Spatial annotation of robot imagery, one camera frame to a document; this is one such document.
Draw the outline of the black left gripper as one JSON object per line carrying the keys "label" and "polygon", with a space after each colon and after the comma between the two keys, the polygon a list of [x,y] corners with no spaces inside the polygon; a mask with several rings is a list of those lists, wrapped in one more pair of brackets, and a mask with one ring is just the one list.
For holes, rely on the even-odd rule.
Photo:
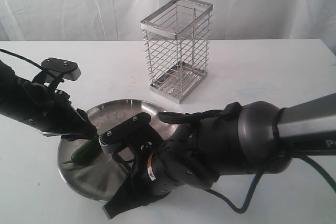
{"label": "black left gripper", "polygon": [[68,98],[49,93],[41,85],[24,82],[25,112],[23,123],[41,131],[43,136],[60,136],[64,140],[92,139],[97,137],[97,128],[82,109],[76,111]]}

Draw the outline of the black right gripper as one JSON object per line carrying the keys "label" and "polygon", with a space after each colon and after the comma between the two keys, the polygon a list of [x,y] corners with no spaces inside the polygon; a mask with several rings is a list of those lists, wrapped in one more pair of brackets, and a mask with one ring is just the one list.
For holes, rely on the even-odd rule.
{"label": "black right gripper", "polygon": [[210,189],[218,174],[199,161],[199,152],[183,140],[167,140],[152,151],[134,177],[128,175],[113,197],[102,207],[108,219],[148,205],[171,191],[188,185]]}

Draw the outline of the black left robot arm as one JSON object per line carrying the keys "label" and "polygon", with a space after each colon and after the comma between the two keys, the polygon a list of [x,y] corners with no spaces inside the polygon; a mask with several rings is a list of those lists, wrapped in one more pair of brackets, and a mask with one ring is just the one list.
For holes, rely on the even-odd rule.
{"label": "black left robot arm", "polygon": [[41,66],[41,72],[29,81],[1,63],[1,115],[44,136],[62,136],[68,141],[96,139],[97,128],[87,113],[74,109],[69,94],[57,88],[65,79],[75,81],[80,77],[78,64],[49,58]]}

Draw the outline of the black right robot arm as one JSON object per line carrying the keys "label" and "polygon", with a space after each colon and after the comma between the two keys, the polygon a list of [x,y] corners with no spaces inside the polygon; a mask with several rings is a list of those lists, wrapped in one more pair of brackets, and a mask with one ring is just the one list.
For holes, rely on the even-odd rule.
{"label": "black right robot arm", "polygon": [[[289,108],[258,101],[222,110],[160,112],[161,122],[176,125],[167,139],[138,113],[99,137],[126,178],[103,206],[109,219],[166,197],[189,185],[204,190],[231,209],[246,212],[264,174],[283,172],[294,158],[312,166],[332,187],[335,180],[312,158],[335,155],[335,94]],[[221,176],[252,174],[241,207],[214,191]]]}

